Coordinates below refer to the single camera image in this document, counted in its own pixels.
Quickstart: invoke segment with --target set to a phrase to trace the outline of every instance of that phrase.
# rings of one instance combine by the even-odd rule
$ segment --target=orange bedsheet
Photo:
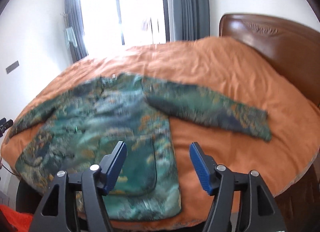
[[[189,158],[189,144],[199,142],[206,154],[232,171],[258,170],[273,195],[299,180],[312,164],[320,145],[320,110],[252,48],[231,38],[134,47],[112,59],[84,59],[55,78],[24,110],[98,75],[135,72],[219,91],[235,100],[268,111],[269,143],[219,128],[202,127],[170,118],[177,160],[182,212],[156,222],[113,222],[135,230],[173,229],[204,221],[212,198],[202,190]],[[14,167],[40,125],[2,144],[3,158]],[[237,211],[239,194],[233,211]]]

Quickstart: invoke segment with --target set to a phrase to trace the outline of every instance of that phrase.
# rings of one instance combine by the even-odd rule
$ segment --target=blue-gray curtain
[[[172,0],[174,41],[210,35],[209,0]]]
[[[78,46],[70,46],[72,60],[77,62],[88,55],[84,44],[84,29],[82,23],[82,14],[80,0],[65,0],[65,13],[69,16],[69,26],[75,32]]]

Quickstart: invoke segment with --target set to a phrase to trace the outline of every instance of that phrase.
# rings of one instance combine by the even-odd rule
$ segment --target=wire
[[[14,174],[13,172],[9,171],[9,170],[7,169],[7,167],[5,167],[4,165],[2,165],[2,167],[4,167],[8,172],[10,172],[11,174],[13,174],[14,176],[20,177],[20,175]]]

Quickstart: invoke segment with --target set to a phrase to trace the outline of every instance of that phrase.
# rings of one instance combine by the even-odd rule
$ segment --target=headboard
[[[256,14],[225,14],[219,36],[256,49],[306,98],[320,105],[320,33],[286,19]]]

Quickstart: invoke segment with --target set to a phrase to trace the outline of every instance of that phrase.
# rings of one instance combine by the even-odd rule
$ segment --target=window pane
[[[126,45],[166,43],[163,0],[120,0]]]
[[[84,41],[90,56],[122,46],[116,0],[81,0]]]

